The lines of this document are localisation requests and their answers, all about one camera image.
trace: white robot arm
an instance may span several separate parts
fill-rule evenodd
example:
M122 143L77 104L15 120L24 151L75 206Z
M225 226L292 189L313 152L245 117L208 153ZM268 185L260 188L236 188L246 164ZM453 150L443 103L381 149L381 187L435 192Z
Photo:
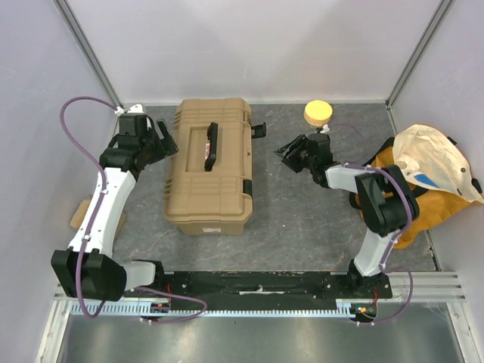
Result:
M153 122L140 104L120 115L118 121L119 133L100 156L106 188L103 189L102 177L98 173L96 189L84 221L68 249L54 251L51 259L60 284L70 297L76 297L76 260L83 240L88 240L81 274L85 298L117 301L126 290L152 284L157 275L163 275L160 263L134 261L119 265L111 257L121 212L140 172L147 164L173 155L178 148L165 124ZM102 194L102 204L96 211L95 205ZM85 231L93 214L94 223L87 235Z
M383 171L368 170L335 163L330 138L319 130L308 137L299 135L275 153L294 172L309 169L313 181L323 188L359 195L368 229L358 255L349 265L348 275L355 289L374 284L384 273L386 259L397 241L396 236L408 224L408 217L413 220L419 215L417 201L400 168L391 165ZM389 176L392 183L383 174Z

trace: yellow sponge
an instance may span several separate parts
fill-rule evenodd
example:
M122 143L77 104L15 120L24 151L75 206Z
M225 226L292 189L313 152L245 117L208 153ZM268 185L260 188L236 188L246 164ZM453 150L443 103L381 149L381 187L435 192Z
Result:
M327 102L316 100L311 101L304 109L304 119L314 127L321 127L327 124L333 115L333 108Z

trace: orange bag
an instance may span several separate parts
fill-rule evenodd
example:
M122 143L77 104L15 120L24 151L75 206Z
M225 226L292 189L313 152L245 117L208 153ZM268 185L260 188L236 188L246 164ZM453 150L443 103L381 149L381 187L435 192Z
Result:
M365 165L371 164L376 167L384 167L393 164L392 149L394 140L395 138L389 138L386 140L377 154L365 163ZM439 225L463 208L471 204L481 205L479 202L467 202L453 193L434 191L417 187L410 183L408 184L414 192L418 207L420 208L420 216L413 221L410 229L399 238L399 242L395 245L395 248L397 249L406 248L414 241L419 232ZM476 179L473 179L473 185L479 193L482 193L479 182ZM353 207L359 209L358 196L350 194L349 202Z

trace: gray wall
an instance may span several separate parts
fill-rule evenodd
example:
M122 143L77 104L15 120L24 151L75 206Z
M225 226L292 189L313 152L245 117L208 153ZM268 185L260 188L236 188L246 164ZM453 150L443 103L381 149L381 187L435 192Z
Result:
M398 130L435 126L458 142L484 186L484 2L458 0L396 102ZM484 206L470 207L431 231L439 261L455 270L484 338Z
M32 362L56 286L50 258L96 170L69 143L59 109L77 95L106 98L50 0L3 2L0 11L0 361ZM114 118L82 103L68 123L99 153Z
M70 0L126 102L383 100L439 0Z

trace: toolbox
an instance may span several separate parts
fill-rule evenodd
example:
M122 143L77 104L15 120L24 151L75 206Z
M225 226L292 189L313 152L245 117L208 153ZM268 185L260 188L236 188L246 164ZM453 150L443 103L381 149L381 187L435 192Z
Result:
M163 214L185 234L243 234L252 215L251 126L241 98L184 100L175 114L172 156Z

